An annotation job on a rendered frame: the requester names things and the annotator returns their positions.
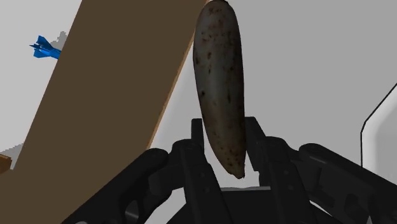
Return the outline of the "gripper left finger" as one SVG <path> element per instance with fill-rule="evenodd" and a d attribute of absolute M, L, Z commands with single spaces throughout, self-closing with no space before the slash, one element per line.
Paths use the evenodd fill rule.
<path fill-rule="evenodd" d="M 152 148 L 138 156 L 62 224 L 145 224 L 173 190 L 183 188 L 188 219 L 177 224 L 233 224 L 214 171 L 204 155 L 202 120 L 172 151 Z"/>

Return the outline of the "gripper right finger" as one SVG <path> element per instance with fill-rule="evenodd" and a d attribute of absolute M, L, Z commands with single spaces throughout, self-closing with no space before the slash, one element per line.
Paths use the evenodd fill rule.
<path fill-rule="evenodd" d="M 316 143 L 292 149 L 245 119 L 248 156 L 279 224 L 397 224 L 397 185 Z"/>

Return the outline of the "brown spotted banana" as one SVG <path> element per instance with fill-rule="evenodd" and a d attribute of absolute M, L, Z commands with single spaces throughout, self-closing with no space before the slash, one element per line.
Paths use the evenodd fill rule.
<path fill-rule="evenodd" d="M 246 126 L 240 29 L 226 0 L 202 8 L 193 39 L 193 68 L 205 131 L 227 173 L 245 176 Z"/>

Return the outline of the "white appliance with black edge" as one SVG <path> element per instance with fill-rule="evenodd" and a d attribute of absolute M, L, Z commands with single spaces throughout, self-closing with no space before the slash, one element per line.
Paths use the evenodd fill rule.
<path fill-rule="evenodd" d="M 397 185 L 397 83 L 361 129 L 361 166 Z"/>

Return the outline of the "blue toy plane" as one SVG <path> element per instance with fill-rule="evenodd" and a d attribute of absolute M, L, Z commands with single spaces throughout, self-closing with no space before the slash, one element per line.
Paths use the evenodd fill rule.
<path fill-rule="evenodd" d="M 61 50 L 54 48 L 43 36 L 38 36 L 37 41 L 30 45 L 34 49 L 33 56 L 35 58 L 52 57 L 59 59 Z"/>

